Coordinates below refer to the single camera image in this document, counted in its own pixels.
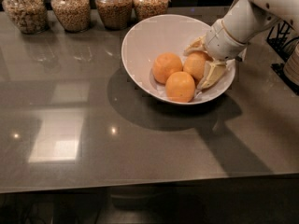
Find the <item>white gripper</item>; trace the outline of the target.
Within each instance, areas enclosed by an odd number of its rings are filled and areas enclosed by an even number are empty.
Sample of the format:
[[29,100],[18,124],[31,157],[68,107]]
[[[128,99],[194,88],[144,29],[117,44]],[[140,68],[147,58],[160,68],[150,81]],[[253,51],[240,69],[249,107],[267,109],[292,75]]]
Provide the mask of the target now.
[[204,76],[197,88],[205,90],[216,84],[226,71],[226,62],[218,60],[231,60],[237,57],[247,44],[235,40],[223,24],[223,19],[216,20],[206,36],[199,36],[183,51],[184,56],[193,52],[206,51],[216,61],[205,62]]

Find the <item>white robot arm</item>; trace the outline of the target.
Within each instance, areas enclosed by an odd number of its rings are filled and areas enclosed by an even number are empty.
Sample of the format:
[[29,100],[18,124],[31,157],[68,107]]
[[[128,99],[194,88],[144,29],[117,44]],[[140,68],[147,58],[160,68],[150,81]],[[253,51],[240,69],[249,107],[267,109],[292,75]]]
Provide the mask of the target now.
[[214,59],[206,62],[204,77],[197,88],[211,87],[217,80],[213,77],[217,67],[238,56],[254,36],[280,20],[299,33],[299,0],[238,0],[223,18],[184,50],[185,55],[205,51]]

